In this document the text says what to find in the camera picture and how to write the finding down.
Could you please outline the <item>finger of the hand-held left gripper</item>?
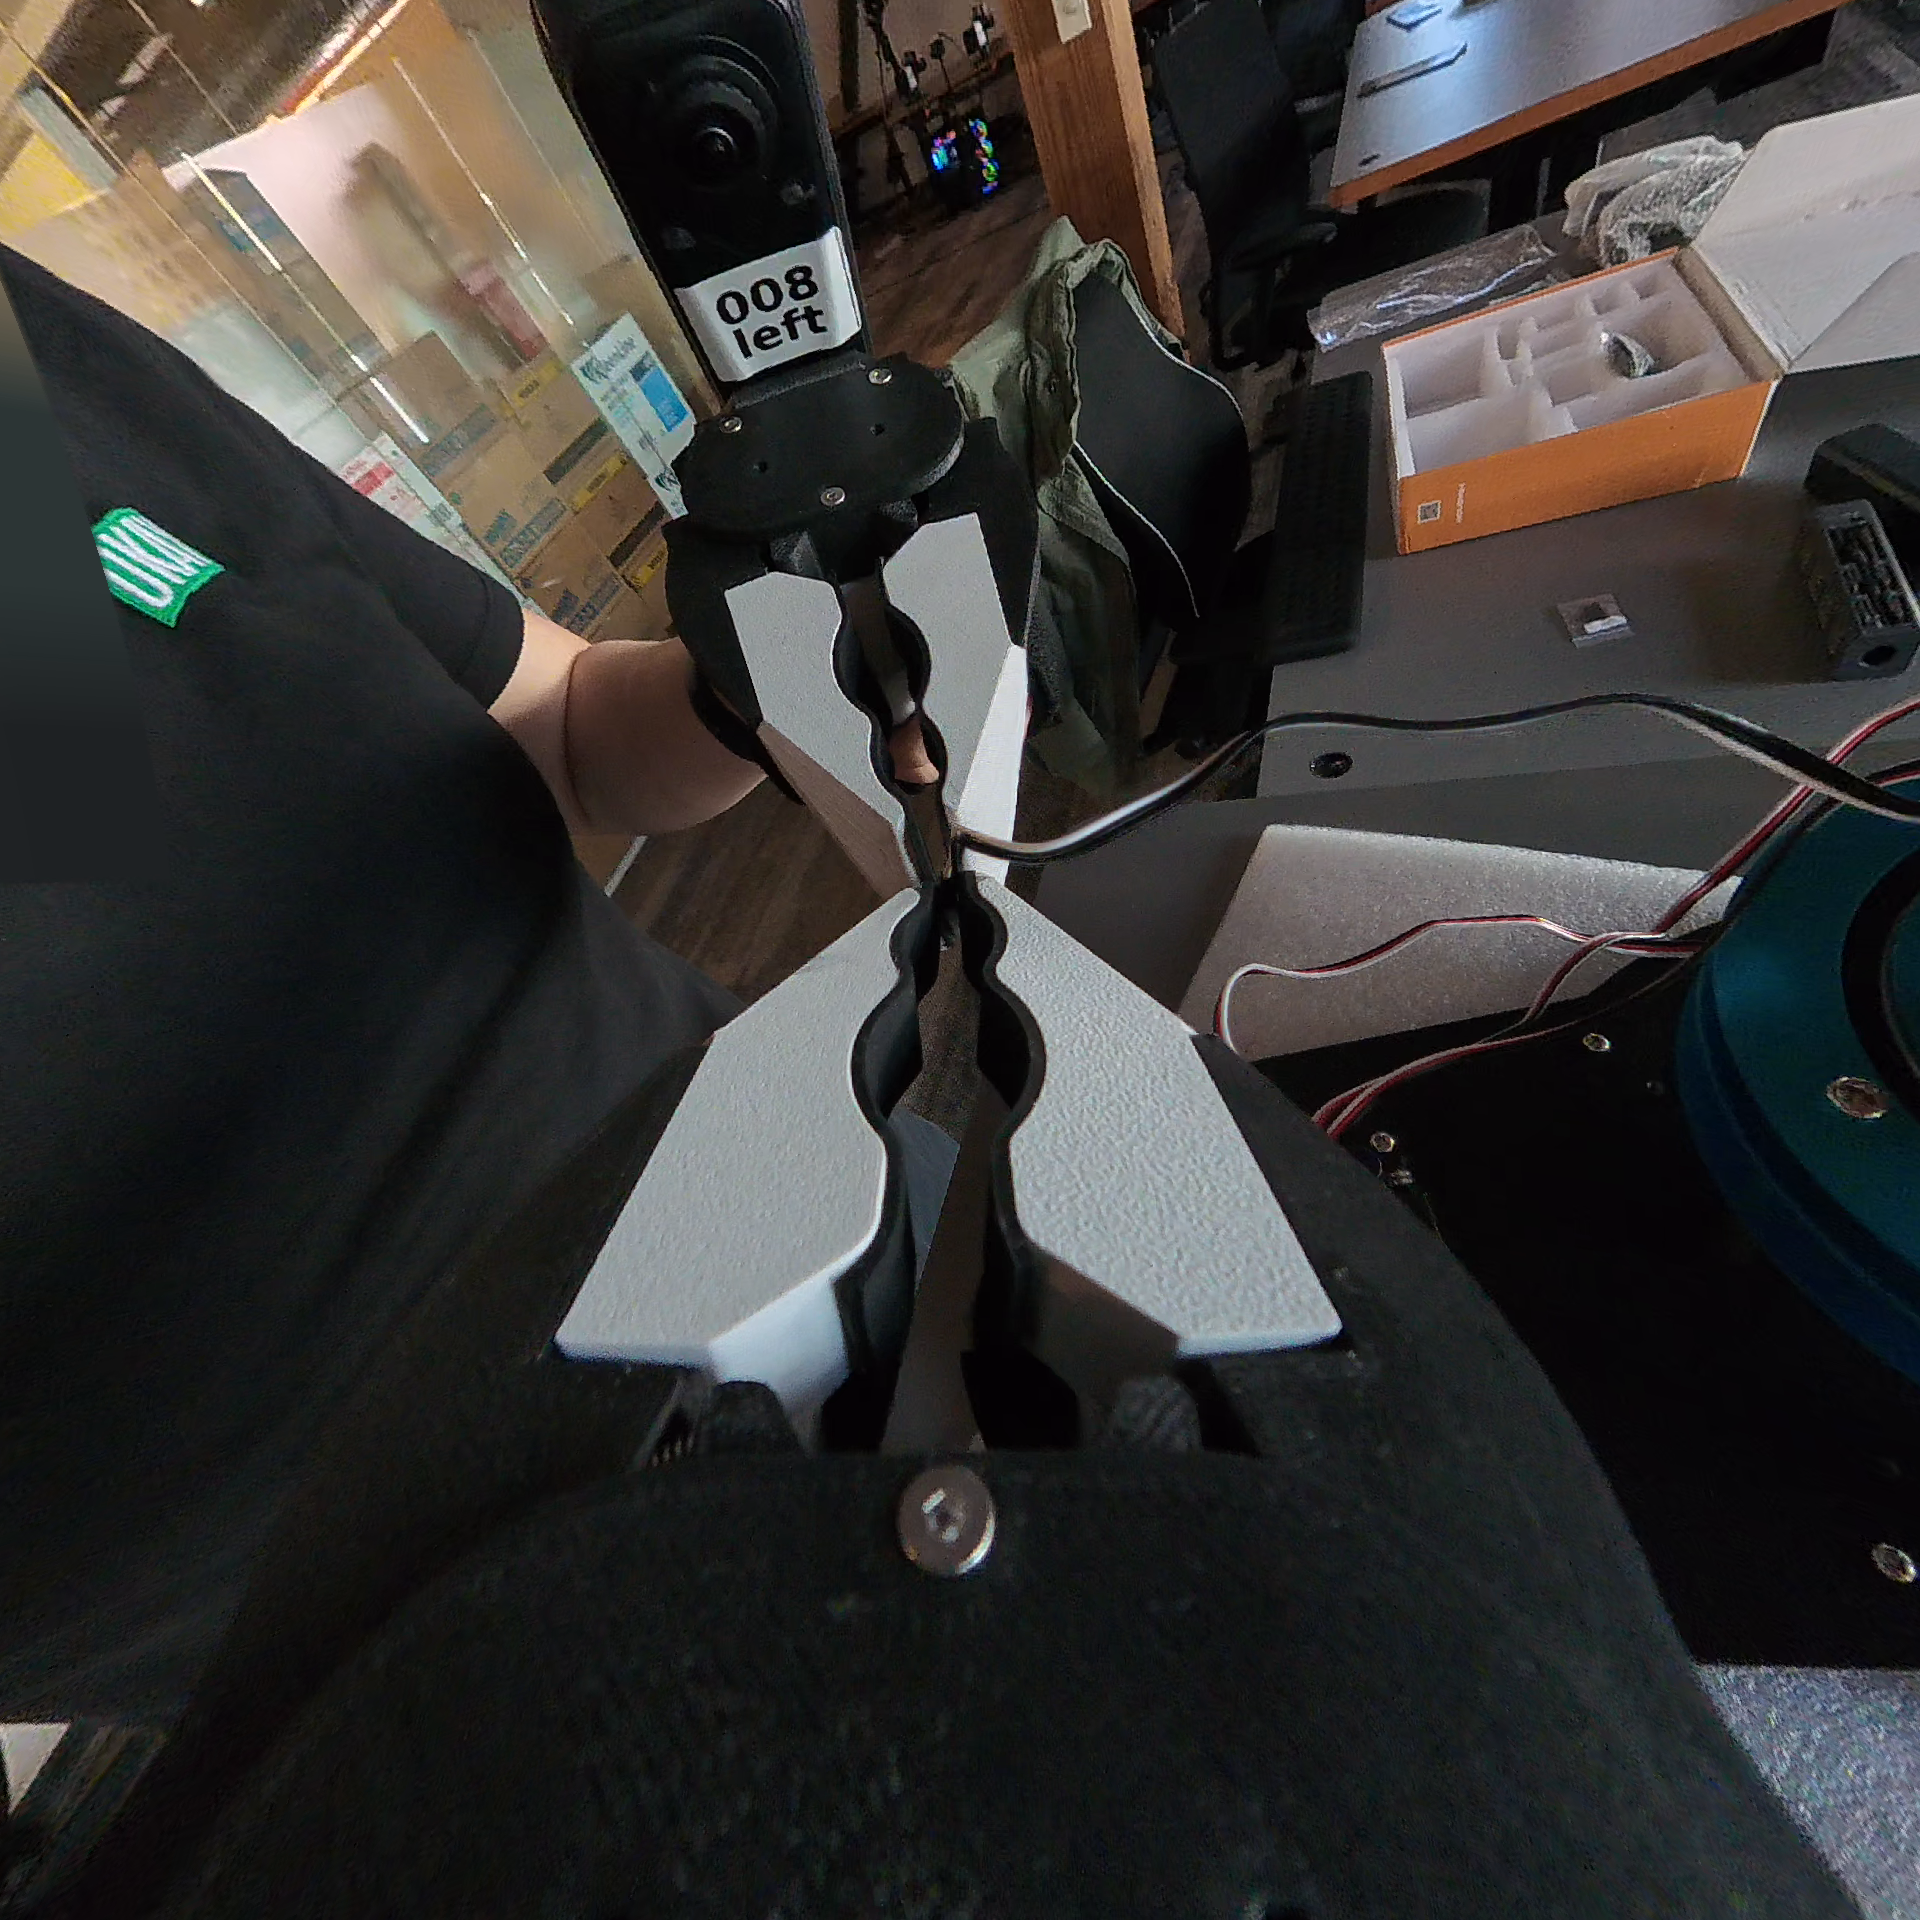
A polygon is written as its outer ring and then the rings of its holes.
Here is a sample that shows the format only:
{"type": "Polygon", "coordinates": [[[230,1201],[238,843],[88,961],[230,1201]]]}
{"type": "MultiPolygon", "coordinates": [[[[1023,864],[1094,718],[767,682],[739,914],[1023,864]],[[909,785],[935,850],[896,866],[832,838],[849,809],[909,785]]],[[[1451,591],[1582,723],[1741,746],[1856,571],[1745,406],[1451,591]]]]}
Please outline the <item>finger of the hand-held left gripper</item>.
{"type": "Polygon", "coordinates": [[[880,591],[914,663],[947,824],[986,841],[966,861],[1002,861],[1017,822],[1029,678],[979,517],[921,525],[880,567],[880,591]]]}
{"type": "Polygon", "coordinates": [[[896,779],[893,713],[863,682],[866,659],[839,590],[761,574],[728,590],[728,609],[760,710],[760,742],[783,779],[877,890],[930,885],[928,853],[896,779]]]}

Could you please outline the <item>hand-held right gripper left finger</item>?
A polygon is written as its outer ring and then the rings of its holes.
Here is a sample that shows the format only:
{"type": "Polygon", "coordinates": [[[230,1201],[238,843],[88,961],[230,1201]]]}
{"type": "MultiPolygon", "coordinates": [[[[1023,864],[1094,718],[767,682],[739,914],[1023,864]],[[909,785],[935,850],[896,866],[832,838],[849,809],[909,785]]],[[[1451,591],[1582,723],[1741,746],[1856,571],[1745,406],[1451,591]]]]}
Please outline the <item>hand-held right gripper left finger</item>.
{"type": "Polygon", "coordinates": [[[880,1447],[925,1262],[921,991],[903,889],[711,1038],[560,1355],[767,1384],[821,1448],[880,1447]]]}

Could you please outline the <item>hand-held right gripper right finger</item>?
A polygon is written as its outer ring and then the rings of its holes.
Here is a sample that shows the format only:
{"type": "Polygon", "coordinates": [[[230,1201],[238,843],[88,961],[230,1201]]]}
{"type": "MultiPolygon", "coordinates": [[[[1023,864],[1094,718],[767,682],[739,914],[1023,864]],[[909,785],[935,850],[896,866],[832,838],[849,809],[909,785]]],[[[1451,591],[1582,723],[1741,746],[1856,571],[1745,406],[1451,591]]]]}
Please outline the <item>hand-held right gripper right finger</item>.
{"type": "Polygon", "coordinates": [[[960,1365],[981,1418],[1086,1418],[1141,1376],[1343,1320],[1189,1022],[993,877],[963,877],[993,1130],[960,1365]]]}

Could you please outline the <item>person's left forearm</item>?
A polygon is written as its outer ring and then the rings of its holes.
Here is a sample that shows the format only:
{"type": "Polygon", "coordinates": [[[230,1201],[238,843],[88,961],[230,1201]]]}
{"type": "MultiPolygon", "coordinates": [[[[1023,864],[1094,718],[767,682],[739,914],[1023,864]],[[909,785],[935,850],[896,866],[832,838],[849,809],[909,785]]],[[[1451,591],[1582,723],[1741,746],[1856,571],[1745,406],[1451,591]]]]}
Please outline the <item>person's left forearm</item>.
{"type": "Polygon", "coordinates": [[[591,641],[527,613],[491,718],[518,739],[577,833],[681,831],[746,800],[767,770],[733,754],[693,702],[680,640],[591,641]]]}

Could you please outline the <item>grey desk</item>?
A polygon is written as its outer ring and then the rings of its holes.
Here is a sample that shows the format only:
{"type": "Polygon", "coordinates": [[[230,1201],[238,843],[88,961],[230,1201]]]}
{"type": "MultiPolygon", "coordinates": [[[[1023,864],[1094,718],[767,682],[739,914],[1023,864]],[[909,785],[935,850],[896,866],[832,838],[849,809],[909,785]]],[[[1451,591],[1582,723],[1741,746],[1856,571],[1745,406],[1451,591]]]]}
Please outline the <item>grey desk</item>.
{"type": "MultiPolygon", "coordinates": [[[[1273,713],[1507,713],[1643,688],[1741,713],[1825,749],[1917,693],[1917,673],[1822,671],[1793,563],[1805,475],[1863,422],[1917,433],[1913,358],[1787,374],[1745,477],[1405,558],[1375,480],[1363,624],[1352,650],[1289,663],[1273,713]],[[1555,613],[1613,594],[1631,638],[1575,647],[1555,613]]],[[[1640,710],[1482,735],[1303,728],[1264,745],[1253,800],[1192,801],[1053,869],[1041,910],[1119,971],[1184,1000],[1270,824],[1421,831],[1703,869],[1784,793],[1762,768],[1640,710]]]]}

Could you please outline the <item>green jacket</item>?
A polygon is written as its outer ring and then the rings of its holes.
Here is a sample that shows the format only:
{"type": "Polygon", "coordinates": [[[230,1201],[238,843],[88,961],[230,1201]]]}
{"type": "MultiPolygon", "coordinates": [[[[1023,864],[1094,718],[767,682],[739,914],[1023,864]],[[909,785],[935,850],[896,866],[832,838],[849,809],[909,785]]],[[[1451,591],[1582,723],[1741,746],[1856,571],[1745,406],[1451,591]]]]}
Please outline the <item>green jacket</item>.
{"type": "Polygon", "coordinates": [[[1182,362],[1184,346],[1149,307],[1128,253],[1086,245],[1071,219],[1042,232],[1031,264],[952,361],[973,418],[997,422],[1041,510],[1041,590],[1029,624],[1033,754],[1095,797],[1119,789],[1138,752],[1136,590],[1090,483],[1073,469],[1085,376],[1073,294],[1085,280],[1121,291],[1146,336],[1182,362]]]}

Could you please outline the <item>computer case with coloured lights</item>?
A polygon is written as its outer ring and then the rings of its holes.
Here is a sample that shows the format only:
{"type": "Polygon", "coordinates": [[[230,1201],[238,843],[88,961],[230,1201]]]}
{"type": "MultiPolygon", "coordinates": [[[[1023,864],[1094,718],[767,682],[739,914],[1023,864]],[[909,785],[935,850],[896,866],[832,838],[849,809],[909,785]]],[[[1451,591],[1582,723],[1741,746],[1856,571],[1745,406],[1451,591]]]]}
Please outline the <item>computer case with coloured lights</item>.
{"type": "Polygon", "coordinates": [[[984,112],[966,112],[933,128],[926,162],[930,193],[944,209],[969,209],[1002,191],[997,137],[984,112]]]}

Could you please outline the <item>black chair with backrest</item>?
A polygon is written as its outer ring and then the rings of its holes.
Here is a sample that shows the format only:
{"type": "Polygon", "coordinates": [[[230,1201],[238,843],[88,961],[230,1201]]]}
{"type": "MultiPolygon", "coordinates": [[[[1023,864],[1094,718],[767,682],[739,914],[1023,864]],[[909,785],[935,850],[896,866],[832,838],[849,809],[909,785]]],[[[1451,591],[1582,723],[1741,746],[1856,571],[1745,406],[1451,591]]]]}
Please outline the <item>black chair with backrest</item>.
{"type": "Polygon", "coordinates": [[[1136,678],[1174,678],[1146,746],[1189,758],[1251,726],[1271,537],[1243,542],[1253,456],[1234,395],[1090,274],[1073,290],[1073,459],[1130,561],[1136,678]]]}

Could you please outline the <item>stack of cardboard boxes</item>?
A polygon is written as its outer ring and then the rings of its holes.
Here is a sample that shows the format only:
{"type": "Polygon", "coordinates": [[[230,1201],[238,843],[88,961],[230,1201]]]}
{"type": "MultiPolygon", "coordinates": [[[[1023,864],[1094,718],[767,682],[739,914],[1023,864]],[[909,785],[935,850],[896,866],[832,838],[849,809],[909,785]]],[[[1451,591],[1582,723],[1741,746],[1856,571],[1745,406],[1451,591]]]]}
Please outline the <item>stack of cardboard boxes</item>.
{"type": "Polygon", "coordinates": [[[355,139],[331,178],[183,154],[182,189],[266,344],[206,370],[362,496],[589,640],[664,640],[665,480],[567,346],[593,302],[467,154],[355,139]]]}

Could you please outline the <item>wooden pillar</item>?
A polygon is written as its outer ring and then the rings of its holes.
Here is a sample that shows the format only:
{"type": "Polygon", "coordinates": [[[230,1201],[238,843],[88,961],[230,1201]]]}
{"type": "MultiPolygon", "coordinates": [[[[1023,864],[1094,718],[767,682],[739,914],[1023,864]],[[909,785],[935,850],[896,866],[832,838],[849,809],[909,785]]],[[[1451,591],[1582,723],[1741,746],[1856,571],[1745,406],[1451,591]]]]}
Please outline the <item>wooden pillar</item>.
{"type": "Polygon", "coordinates": [[[1184,334],[1161,168],[1128,1],[1007,1],[1024,112],[1053,208],[1130,258],[1144,299],[1184,334]]]}

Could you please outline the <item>black keyboard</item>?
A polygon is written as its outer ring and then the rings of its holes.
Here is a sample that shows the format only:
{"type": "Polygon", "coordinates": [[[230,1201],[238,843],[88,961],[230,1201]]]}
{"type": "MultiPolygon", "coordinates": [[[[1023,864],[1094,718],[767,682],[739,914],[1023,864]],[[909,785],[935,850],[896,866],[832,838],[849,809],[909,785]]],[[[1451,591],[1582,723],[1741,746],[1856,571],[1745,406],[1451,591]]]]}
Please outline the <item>black keyboard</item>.
{"type": "Polygon", "coordinates": [[[1375,469],[1369,370],[1303,385],[1287,413],[1261,638],[1267,665],[1354,647],[1375,469]]]}

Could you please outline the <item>white foam sheet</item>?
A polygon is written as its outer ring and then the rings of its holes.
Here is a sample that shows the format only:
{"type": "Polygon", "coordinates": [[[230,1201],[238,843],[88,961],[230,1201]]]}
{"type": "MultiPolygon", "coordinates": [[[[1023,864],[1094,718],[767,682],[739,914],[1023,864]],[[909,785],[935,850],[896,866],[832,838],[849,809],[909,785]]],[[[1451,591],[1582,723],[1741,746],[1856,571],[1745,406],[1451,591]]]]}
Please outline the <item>white foam sheet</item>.
{"type": "MultiPolygon", "coordinates": [[[[1247,963],[1323,968],[1441,918],[1539,917],[1575,935],[1647,930],[1696,871],[1450,838],[1271,824],[1182,1000],[1214,1027],[1224,982],[1247,963]]],[[[1249,1059],[1517,1016],[1574,953],[1536,926],[1441,927],[1337,976],[1253,976],[1233,993],[1233,1041],[1249,1059]]]]}

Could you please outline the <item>person in black shirt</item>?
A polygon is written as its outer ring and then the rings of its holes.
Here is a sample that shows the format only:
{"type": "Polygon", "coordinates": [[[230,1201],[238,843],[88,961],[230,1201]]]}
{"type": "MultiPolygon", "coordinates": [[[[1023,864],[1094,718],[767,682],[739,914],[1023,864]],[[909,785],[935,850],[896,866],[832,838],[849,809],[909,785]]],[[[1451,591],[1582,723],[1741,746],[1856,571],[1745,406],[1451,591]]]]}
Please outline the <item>person in black shirt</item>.
{"type": "Polygon", "coordinates": [[[146,1915],[290,1701],[670,1386],[475,1273],[734,1000],[489,709],[515,591],[5,248],[128,649],[152,866],[5,885],[5,1720],[157,1736],[5,1915],[146,1915]]]}

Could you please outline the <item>black office chair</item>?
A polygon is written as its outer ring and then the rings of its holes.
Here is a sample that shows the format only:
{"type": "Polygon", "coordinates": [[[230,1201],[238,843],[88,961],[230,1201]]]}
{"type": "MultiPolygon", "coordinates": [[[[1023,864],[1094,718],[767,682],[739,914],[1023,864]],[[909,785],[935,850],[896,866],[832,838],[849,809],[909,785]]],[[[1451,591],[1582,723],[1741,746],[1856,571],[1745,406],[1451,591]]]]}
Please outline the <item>black office chair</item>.
{"type": "Polygon", "coordinates": [[[1482,181],[1355,213],[1315,201],[1310,139],[1253,1],[1202,3],[1160,41],[1154,73],[1206,219],[1202,306],[1221,370],[1309,350],[1309,312],[1333,290],[1489,232],[1482,181]]]}

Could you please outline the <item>plastic bag with black parts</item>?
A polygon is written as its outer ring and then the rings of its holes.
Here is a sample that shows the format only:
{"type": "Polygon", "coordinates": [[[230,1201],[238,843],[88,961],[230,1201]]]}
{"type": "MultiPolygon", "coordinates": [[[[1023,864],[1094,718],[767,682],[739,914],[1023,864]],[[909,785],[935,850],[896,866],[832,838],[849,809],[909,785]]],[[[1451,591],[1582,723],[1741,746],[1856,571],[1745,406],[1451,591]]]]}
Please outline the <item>plastic bag with black parts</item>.
{"type": "Polygon", "coordinates": [[[1309,327],[1315,344],[1333,351],[1442,325],[1566,279],[1562,256],[1525,223],[1343,286],[1310,311],[1309,327]]]}

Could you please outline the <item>orange box with foam insert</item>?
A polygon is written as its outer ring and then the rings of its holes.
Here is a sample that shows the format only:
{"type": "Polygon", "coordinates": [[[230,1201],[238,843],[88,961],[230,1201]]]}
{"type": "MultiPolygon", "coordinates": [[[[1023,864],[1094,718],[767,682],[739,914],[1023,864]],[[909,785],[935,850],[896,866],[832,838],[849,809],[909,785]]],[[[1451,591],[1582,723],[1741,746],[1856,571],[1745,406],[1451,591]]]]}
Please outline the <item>orange box with foam insert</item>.
{"type": "Polygon", "coordinates": [[[1787,374],[1917,351],[1919,98],[1770,130],[1695,245],[1383,346],[1400,551],[1735,480],[1787,374]]]}

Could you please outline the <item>crumpled clear plastic bag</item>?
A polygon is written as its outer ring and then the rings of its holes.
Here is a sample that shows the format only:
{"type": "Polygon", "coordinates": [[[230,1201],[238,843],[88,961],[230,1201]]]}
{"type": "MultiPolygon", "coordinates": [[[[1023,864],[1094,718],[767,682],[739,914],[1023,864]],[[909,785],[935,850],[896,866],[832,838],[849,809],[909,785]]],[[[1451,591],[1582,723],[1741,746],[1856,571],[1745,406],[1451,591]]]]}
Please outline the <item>crumpled clear plastic bag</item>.
{"type": "Polygon", "coordinates": [[[1595,266],[1691,241],[1746,160],[1741,141],[1681,137],[1607,160],[1574,178],[1563,238],[1595,266]]]}

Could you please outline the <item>grey table with wooden edge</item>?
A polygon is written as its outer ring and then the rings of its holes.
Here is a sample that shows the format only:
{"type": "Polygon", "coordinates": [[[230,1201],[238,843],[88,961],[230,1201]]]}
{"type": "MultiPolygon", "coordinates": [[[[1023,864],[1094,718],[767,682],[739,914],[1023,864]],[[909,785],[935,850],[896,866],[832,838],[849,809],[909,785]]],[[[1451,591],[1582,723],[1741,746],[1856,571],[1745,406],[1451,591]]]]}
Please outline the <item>grey table with wooden edge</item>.
{"type": "Polygon", "coordinates": [[[1435,3],[1413,26],[1392,6],[1352,43],[1329,202],[1354,208],[1472,154],[1795,32],[1837,1],[1435,3]],[[1375,73],[1466,38],[1451,67],[1355,98],[1375,73]]]}

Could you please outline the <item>black connector module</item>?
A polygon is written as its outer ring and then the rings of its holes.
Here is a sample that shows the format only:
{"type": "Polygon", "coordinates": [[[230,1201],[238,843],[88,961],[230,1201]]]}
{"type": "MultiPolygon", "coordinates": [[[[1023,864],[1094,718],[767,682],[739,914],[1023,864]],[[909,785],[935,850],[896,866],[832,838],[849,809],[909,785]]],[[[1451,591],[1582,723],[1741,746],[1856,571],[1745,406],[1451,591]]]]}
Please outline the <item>black connector module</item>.
{"type": "Polygon", "coordinates": [[[1809,503],[1795,554],[1830,678],[1877,681],[1907,671],[1919,647],[1919,606],[1877,506],[1809,503]]]}

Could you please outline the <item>black rectangular block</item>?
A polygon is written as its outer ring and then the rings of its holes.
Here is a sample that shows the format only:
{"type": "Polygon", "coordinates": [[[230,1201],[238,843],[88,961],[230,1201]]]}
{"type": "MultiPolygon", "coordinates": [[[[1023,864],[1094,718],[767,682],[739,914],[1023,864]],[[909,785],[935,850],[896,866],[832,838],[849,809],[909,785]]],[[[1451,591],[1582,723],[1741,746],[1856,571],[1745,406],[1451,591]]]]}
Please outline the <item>black rectangular block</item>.
{"type": "Polygon", "coordinates": [[[1815,445],[1805,489],[1813,501],[1863,501],[1919,517],[1919,440],[1886,422],[1862,422],[1815,445]]]}

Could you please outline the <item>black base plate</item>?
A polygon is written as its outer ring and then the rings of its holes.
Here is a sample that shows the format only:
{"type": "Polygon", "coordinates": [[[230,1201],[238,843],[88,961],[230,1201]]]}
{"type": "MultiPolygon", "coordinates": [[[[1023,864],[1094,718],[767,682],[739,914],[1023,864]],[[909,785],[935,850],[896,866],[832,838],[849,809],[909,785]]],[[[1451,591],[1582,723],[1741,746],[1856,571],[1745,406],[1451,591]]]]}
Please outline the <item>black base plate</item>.
{"type": "Polygon", "coordinates": [[[1438,1241],[1582,1427],[1710,1663],[1917,1670],[1917,861],[1742,890],[1679,979],[1383,1097],[1387,1150],[1255,1091],[1317,1254],[1438,1241]]]}

